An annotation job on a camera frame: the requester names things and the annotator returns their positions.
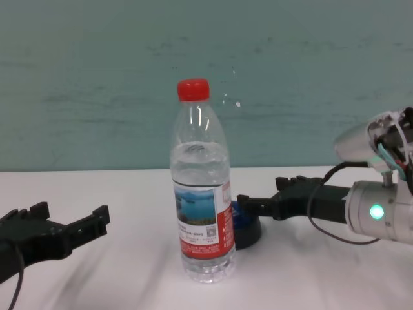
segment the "black cable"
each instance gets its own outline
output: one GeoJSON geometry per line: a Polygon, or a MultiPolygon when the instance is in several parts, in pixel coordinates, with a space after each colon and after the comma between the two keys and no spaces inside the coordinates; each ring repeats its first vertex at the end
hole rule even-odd
{"type": "Polygon", "coordinates": [[[367,163],[351,163],[351,162],[343,162],[340,163],[339,165],[335,166],[334,168],[332,168],[330,171],[328,171],[326,173],[326,175],[324,176],[324,178],[321,180],[320,184],[317,185],[317,187],[313,190],[313,192],[311,193],[310,197],[308,198],[308,203],[307,203],[307,216],[308,219],[310,220],[310,223],[319,231],[321,231],[322,233],[326,234],[327,236],[330,236],[334,239],[337,239],[341,242],[345,242],[345,243],[349,243],[349,244],[354,244],[354,245],[368,245],[368,244],[372,244],[374,242],[379,241],[380,239],[373,239],[370,241],[365,241],[365,242],[357,242],[357,241],[352,241],[352,240],[347,240],[344,238],[341,238],[339,236],[336,236],[335,234],[332,234],[331,232],[328,232],[324,229],[322,229],[319,225],[317,225],[315,223],[315,221],[312,219],[311,217],[311,206],[312,206],[312,201],[314,200],[314,197],[317,194],[317,191],[320,189],[320,187],[322,187],[324,184],[326,184],[326,182],[331,179],[331,177],[333,176],[333,174],[335,174],[337,171],[340,171],[341,169],[347,168],[347,167],[363,167],[363,168],[367,168],[368,164],[367,163]]]}
{"type": "Polygon", "coordinates": [[[23,284],[23,274],[25,273],[25,261],[23,260],[23,255],[21,254],[18,244],[16,244],[14,241],[10,239],[0,239],[0,242],[7,243],[14,250],[17,262],[19,264],[19,278],[17,279],[17,285],[15,287],[12,302],[8,307],[8,310],[13,310],[15,303],[17,302],[17,298],[19,297],[21,285],[23,284]]]}

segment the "barcode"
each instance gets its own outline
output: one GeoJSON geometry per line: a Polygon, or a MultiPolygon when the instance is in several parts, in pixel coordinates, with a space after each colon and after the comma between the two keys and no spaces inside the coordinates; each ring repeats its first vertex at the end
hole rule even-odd
{"type": "Polygon", "coordinates": [[[208,227],[206,231],[207,231],[206,232],[207,237],[215,237],[217,235],[217,229],[215,228],[215,226],[214,227],[208,227]]]}

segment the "blue-green wall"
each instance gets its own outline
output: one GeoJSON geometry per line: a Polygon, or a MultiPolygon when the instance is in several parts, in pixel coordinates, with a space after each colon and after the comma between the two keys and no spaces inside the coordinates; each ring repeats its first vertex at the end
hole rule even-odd
{"type": "Polygon", "coordinates": [[[165,168],[188,77],[233,166],[334,163],[412,103],[412,29],[411,0],[3,0],[0,171],[165,168]]]}

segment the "table surface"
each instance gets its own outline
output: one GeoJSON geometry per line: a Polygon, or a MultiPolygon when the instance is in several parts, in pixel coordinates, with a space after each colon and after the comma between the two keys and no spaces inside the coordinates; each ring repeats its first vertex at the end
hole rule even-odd
{"type": "MultiPolygon", "coordinates": [[[[270,197],[276,176],[322,176],[328,167],[232,169],[232,194],[270,197]]],[[[380,180],[347,169],[331,184],[380,180]]],[[[16,309],[412,309],[413,246],[380,241],[348,245],[315,230],[308,219],[262,218],[263,235],[237,252],[225,281],[198,284],[181,267],[168,170],[0,174],[0,215],[47,201],[51,219],[70,223],[107,204],[108,235],[65,260],[25,269],[16,309]]],[[[342,224],[320,225],[348,238],[342,224]]],[[[17,277],[0,285],[6,309],[17,277]]]]}

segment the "blue object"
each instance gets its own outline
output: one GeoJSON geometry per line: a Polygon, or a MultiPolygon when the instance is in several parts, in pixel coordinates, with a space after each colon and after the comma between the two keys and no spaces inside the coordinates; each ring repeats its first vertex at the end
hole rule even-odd
{"type": "Polygon", "coordinates": [[[232,220],[234,222],[234,229],[242,229],[252,223],[251,216],[245,214],[238,205],[238,202],[232,202],[232,220]]]}
{"type": "Polygon", "coordinates": [[[232,202],[232,219],[234,222],[234,239],[237,250],[250,247],[261,237],[261,224],[258,216],[247,215],[238,205],[232,202]]]}

